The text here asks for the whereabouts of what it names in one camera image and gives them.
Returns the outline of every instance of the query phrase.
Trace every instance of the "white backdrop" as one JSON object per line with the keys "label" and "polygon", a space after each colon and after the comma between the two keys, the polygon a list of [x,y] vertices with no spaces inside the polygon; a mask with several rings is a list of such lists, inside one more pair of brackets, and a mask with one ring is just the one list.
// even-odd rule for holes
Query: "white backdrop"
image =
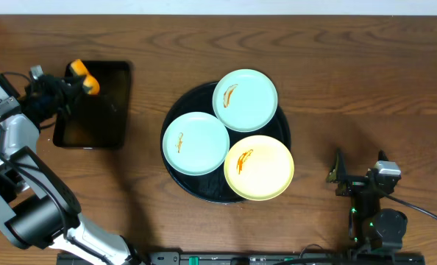
{"label": "white backdrop", "polygon": [[437,0],[0,0],[0,14],[437,15]]}

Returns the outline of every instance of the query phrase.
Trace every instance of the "wooden surface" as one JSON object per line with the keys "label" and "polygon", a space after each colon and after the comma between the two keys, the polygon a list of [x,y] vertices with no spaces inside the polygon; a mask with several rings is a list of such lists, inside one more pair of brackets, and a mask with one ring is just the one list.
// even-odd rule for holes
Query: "wooden surface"
{"label": "wooden surface", "polygon": [[[142,250],[343,250],[350,202],[324,182],[337,146],[358,174],[384,149],[403,172],[394,195],[437,213],[437,18],[0,15],[0,72],[41,64],[61,76],[76,58],[134,65],[125,147],[61,149],[47,130],[38,154],[86,216]],[[276,85],[296,171],[275,199],[217,205],[170,178],[160,130],[184,92],[239,68]],[[437,222],[382,204],[408,216],[403,250],[437,264]],[[54,264],[56,254],[19,250],[0,234],[0,264]]]}

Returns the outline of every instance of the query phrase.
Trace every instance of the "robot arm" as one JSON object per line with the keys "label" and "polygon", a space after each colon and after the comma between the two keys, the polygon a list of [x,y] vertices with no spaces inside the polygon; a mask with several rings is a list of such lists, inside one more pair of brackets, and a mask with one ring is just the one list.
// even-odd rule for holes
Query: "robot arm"
{"label": "robot arm", "polygon": [[[80,63],[74,67],[77,71]],[[21,249],[51,247],[99,265],[140,264],[136,251],[122,237],[107,233],[81,214],[73,192],[35,154],[39,124],[60,108],[69,110],[83,91],[90,93],[85,85],[89,73],[64,82],[43,75],[40,68],[35,72],[21,101],[0,75],[0,231]],[[11,207],[9,203],[28,188],[35,194]]]}

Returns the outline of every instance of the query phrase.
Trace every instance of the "wood grain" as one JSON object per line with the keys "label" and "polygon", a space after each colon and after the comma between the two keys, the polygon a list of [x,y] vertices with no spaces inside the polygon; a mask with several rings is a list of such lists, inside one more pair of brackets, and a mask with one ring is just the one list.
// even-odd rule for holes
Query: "wood grain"
{"label": "wood grain", "polygon": [[[134,65],[125,147],[61,149],[47,130],[38,154],[86,216],[142,250],[343,250],[350,202],[324,182],[337,146],[358,174],[384,149],[403,171],[394,195],[437,213],[436,17],[0,15],[0,72],[41,64],[60,76],[76,58]],[[160,130],[184,92],[238,68],[277,86],[296,172],[275,199],[216,205],[169,177]],[[408,216],[403,250],[436,264],[437,222],[383,207]],[[0,234],[0,264],[53,264],[56,253],[16,249]]]}

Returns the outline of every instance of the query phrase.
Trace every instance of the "black round tray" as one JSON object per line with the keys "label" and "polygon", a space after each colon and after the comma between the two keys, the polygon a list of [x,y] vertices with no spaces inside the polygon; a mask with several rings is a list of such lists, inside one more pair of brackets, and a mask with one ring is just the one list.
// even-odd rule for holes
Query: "black round tray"
{"label": "black round tray", "polygon": [[[176,183],[184,188],[185,191],[209,202],[219,203],[234,203],[242,202],[246,199],[237,195],[229,186],[225,180],[224,164],[211,173],[202,176],[189,176],[180,173],[173,169],[173,167],[166,161],[165,155],[162,149],[163,136],[165,135],[166,128],[177,117],[182,114],[200,111],[209,113],[215,116],[212,108],[212,95],[217,82],[210,82],[204,85],[200,85],[197,88],[187,92],[170,109],[166,115],[163,127],[161,129],[160,148],[163,162],[165,163],[166,170]],[[236,132],[227,128],[228,135],[230,136],[230,147],[232,147],[239,140],[251,136],[251,135],[267,135],[281,141],[289,150],[291,149],[291,132],[287,119],[285,118],[283,110],[278,106],[276,114],[272,120],[263,128],[254,132]]]}

